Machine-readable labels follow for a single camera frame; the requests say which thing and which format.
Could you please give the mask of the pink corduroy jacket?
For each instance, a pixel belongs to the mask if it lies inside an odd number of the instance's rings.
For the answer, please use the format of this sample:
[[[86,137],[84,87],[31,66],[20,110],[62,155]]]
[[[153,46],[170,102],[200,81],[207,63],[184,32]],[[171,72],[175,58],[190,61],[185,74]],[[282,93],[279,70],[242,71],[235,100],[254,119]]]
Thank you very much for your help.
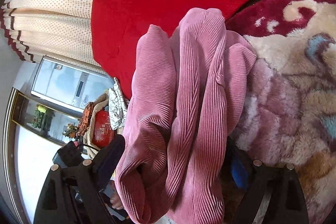
[[[218,9],[190,9],[171,36],[138,41],[116,188],[135,223],[222,223],[219,173],[242,114],[252,46]]]

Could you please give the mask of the flower bouquet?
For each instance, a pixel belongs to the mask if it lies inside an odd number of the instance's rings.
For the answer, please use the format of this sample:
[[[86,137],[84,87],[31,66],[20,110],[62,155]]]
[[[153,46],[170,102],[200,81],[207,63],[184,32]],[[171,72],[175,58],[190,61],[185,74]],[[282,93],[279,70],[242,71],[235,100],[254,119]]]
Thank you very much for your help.
[[[78,140],[79,139],[78,130],[79,130],[78,126],[69,123],[67,125],[67,128],[63,132],[63,136],[66,136],[70,139]]]

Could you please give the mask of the red gift box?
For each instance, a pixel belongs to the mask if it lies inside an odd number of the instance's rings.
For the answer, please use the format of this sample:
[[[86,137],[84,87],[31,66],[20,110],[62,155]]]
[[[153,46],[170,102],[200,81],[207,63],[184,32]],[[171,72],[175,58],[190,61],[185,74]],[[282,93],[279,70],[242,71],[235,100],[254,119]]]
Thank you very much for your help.
[[[92,143],[99,148],[104,148],[113,138],[114,130],[111,128],[108,112],[105,110],[98,111],[95,115]]]

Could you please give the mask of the orange patterned cloth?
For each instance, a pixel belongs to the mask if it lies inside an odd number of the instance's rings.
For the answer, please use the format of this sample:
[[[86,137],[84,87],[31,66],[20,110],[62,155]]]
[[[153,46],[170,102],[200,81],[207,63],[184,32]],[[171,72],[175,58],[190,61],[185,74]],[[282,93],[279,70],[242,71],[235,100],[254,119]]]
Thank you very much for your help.
[[[78,125],[78,136],[83,136],[88,130],[92,118],[92,113],[94,109],[94,103],[89,102],[84,108],[80,123]]]

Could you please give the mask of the floral plush blanket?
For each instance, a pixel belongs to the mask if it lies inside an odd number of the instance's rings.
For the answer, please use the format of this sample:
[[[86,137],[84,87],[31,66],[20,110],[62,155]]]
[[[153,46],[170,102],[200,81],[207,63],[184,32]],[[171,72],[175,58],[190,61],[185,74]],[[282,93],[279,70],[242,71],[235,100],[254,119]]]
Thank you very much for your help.
[[[268,166],[292,164],[310,223],[335,207],[335,0],[260,0],[226,23],[254,47],[231,134]]]

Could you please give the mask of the white crackle-pattern cloth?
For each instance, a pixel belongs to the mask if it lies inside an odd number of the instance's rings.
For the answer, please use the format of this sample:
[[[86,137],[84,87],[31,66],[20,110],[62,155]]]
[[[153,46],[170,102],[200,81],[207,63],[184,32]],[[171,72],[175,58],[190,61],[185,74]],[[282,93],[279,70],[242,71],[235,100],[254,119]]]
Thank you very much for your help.
[[[108,89],[108,113],[112,130],[117,130],[125,125],[129,101],[124,98],[118,79],[114,77],[112,82]]]

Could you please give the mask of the window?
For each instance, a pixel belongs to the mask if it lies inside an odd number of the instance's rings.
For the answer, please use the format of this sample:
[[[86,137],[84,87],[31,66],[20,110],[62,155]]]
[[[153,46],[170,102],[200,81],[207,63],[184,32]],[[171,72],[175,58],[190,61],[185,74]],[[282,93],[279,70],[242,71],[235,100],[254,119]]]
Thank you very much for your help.
[[[89,102],[113,84],[114,80],[107,75],[45,56],[38,66],[31,94],[82,113]]]

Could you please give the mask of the beige dotted curtain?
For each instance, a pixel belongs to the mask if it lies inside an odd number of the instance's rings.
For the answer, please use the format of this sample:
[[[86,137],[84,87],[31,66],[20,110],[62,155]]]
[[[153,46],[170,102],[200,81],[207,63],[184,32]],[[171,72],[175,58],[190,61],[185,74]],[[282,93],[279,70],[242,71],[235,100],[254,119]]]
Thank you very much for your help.
[[[23,61],[45,56],[94,72],[103,69],[92,53],[93,0],[4,0],[1,28],[9,47]]]

